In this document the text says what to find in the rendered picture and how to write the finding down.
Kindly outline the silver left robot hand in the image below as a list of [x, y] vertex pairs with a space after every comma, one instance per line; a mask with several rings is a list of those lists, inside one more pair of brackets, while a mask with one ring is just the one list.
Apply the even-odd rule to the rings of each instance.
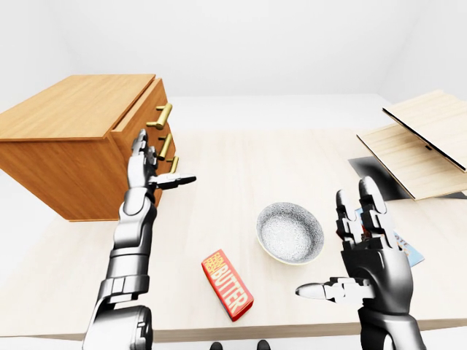
[[196, 181], [193, 174], [156, 174], [158, 160], [154, 147], [148, 145], [148, 135], [141, 129], [134, 139], [132, 155], [128, 162], [128, 186], [130, 189], [143, 187], [154, 193], [156, 189], [168, 190]]

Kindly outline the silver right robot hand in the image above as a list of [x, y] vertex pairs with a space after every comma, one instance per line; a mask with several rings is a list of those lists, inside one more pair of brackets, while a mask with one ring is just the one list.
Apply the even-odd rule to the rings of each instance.
[[398, 246], [385, 201], [370, 176], [360, 179], [359, 193], [359, 215], [349, 207], [345, 191], [336, 194], [336, 233], [342, 240], [348, 276], [303, 284], [296, 294], [335, 303], [362, 302], [382, 314], [407, 315], [413, 293], [409, 261]]

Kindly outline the small wooden cabinet drawer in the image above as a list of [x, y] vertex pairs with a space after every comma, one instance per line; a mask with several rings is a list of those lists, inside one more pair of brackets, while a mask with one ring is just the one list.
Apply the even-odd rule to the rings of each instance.
[[[169, 169], [170, 169], [171, 164], [168, 163], [167, 160], [173, 158], [175, 156], [175, 152], [176, 152], [176, 149], [174, 147], [170, 147], [167, 153], [166, 159], [164, 161], [162, 160], [158, 161], [158, 169], [156, 171], [157, 175], [164, 174], [164, 173], [170, 173]], [[155, 206], [158, 206], [161, 200], [162, 190], [157, 189], [154, 192], [154, 196], [155, 196]]]

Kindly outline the medium wooden cabinet drawer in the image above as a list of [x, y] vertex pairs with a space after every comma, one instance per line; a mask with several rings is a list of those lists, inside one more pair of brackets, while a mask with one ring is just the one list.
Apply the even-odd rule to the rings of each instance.
[[[156, 154], [158, 155], [159, 151], [161, 150], [161, 148], [163, 146], [163, 140], [159, 140], [158, 138], [159, 137], [164, 137], [168, 133], [171, 133], [171, 128], [169, 126], [169, 123], [167, 122], [165, 124], [165, 127], [163, 128], [163, 130], [158, 130], [158, 129], [152, 128], [152, 127], [146, 127], [146, 130], [147, 130], [147, 134], [148, 134], [148, 144], [150, 146], [154, 146]], [[172, 135], [172, 141], [171, 141], [170, 147], [174, 147], [176, 149], [175, 144], [174, 144], [174, 136], [173, 135]]]

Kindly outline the large wooden cabinet drawer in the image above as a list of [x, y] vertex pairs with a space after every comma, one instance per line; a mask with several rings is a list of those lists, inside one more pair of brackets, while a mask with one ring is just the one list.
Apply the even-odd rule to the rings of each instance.
[[166, 103], [163, 81], [156, 78], [111, 131], [125, 163], [131, 156], [131, 146], [140, 130], [147, 127], [146, 122], [154, 122], [158, 119], [160, 112], [156, 110], [156, 106], [163, 106]]

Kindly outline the wooden cabinet with drawers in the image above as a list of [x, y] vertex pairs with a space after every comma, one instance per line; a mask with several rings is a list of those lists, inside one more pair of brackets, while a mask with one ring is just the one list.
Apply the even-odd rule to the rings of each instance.
[[72, 75], [0, 114], [0, 169], [70, 221], [118, 218], [127, 166], [111, 131], [157, 77]]

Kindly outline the patterned black and white bowl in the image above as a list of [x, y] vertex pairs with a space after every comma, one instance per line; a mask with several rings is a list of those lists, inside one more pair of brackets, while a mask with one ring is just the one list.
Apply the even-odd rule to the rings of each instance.
[[316, 217], [294, 203], [273, 203], [259, 214], [257, 237], [274, 259], [289, 265], [304, 265], [324, 246], [324, 233]]

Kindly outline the blue printed food box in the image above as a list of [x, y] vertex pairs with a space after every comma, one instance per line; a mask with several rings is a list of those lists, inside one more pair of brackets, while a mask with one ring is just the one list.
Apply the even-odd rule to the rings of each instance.
[[[355, 211], [357, 218], [360, 220], [361, 225], [363, 225], [363, 220], [361, 218], [361, 214], [363, 213], [362, 208], [358, 208]], [[362, 226], [364, 236], [370, 238], [371, 234], [367, 231], [367, 229]], [[418, 252], [411, 244], [409, 244], [405, 239], [403, 239], [396, 230], [394, 230], [394, 236], [399, 248], [405, 253], [409, 264], [411, 267], [421, 263], [425, 258], [424, 256]]]

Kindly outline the wooden slat tray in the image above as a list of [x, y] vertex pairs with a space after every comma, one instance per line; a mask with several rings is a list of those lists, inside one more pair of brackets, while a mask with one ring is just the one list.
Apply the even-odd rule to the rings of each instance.
[[467, 191], [467, 101], [441, 90], [385, 107], [357, 137], [415, 200]]

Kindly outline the red butter box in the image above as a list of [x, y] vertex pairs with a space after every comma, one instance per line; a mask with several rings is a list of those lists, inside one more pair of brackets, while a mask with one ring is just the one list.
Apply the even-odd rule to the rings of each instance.
[[232, 322], [253, 305], [254, 297], [222, 249], [208, 256], [201, 267]]

